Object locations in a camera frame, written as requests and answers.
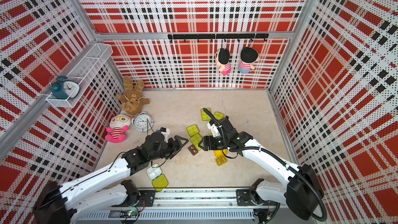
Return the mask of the green pillbox with cross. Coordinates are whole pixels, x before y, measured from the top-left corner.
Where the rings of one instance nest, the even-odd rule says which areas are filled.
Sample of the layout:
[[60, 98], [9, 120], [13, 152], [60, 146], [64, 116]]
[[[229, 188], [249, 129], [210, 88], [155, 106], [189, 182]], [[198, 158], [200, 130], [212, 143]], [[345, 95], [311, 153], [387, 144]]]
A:
[[187, 133], [188, 133], [188, 135], [189, 135], [190, 137], [193, 137], [193, 136], [195, 136], [195, 135], [197, 135], [197, 134], [200, 133], [200, 131], [199, 131], [197, 125], [195, 125], [195, 124], [188, 126], [188, 127], [186, 128], [186, 131], [187, 131]]

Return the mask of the green pillbox white tray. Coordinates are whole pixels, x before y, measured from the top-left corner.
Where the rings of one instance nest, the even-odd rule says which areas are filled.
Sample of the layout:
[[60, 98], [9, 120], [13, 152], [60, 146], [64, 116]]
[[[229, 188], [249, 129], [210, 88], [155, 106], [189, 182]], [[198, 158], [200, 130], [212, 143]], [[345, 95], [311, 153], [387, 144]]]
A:
[[223, 113], [221, 113], [221, 112], [215, 112], [215, 113], [214, 113], [214, 117], [215, 117], [217, 120], [221, 120], [222, 118], [225, 117], [225, 115], [224, 115]]

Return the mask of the green pillbox front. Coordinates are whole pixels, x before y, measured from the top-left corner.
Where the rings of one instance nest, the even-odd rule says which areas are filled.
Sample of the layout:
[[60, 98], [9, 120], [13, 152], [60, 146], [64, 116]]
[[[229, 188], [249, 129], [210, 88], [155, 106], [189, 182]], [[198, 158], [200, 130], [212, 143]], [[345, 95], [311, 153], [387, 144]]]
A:
[[156, 192], [161, 192], [169, 185], [166, 176], [162, 172], [161, 166], [157, 163], [148, 167], [146, 174], [151, 180], [152, 186]]

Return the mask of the small yellow transparent pillbox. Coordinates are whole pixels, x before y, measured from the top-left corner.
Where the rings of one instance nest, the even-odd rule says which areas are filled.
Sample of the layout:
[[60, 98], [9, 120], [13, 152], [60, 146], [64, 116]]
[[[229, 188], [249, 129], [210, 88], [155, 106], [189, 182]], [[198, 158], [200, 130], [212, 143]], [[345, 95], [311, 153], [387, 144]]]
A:
[[226, 164], [228, 160], [226, 157], [219, 157], [219, 158], [216, 158], [215, 161], [216, 161], [217, 166], [220, 167], [220, 166]]

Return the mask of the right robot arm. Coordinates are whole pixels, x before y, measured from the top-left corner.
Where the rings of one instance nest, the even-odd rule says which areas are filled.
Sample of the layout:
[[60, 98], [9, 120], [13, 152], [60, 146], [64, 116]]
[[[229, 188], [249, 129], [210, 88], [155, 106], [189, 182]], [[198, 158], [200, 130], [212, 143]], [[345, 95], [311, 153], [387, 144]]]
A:
[[199, 142], [203, 151], [234, 152], [255, 162], [278, 180], [278, 183], [271, 184], [263, 178], [257, 179], [246, 193], [247, 202], [256, 206], [275, 202], [278, 207], [286, 205], [302, 220], [327, 220], [327, 210], [322, 201], [324, 193], [310, 166], [289, 162], [266, 149], [252, 135], [237, 132], [228, 117], [218, 120], [211, 116], [207, 127], [212, 135]]

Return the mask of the small brown pillbox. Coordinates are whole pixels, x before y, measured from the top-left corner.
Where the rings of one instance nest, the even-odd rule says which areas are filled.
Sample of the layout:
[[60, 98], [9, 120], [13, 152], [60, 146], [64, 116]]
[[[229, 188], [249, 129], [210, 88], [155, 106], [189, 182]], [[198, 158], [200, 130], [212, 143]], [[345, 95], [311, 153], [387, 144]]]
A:
[[193, 155], [193, 156], [195, 156], [196, 154], [198, 154], [198, 149], [194, 146], [194, 145], [190, 145], [189, 147], [188, 147], [188, 150], [190, 151], [190, 153]]

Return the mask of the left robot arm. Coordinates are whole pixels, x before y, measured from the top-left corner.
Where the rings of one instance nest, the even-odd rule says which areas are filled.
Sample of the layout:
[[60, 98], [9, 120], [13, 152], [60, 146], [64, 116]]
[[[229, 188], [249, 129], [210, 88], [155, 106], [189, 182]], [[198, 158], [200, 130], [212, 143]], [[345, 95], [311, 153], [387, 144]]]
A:
[[154, 160], [174, 158], [188, 143], [178, 135], [168, 138], [164, 132], [154, 132], [143, 145], [118, 155], [110, 165], [61, 185], [48, 183], [33, 207], [36, 223], [72, 224], [95, 210], [136, 204], [142, 196], [129, 177]]

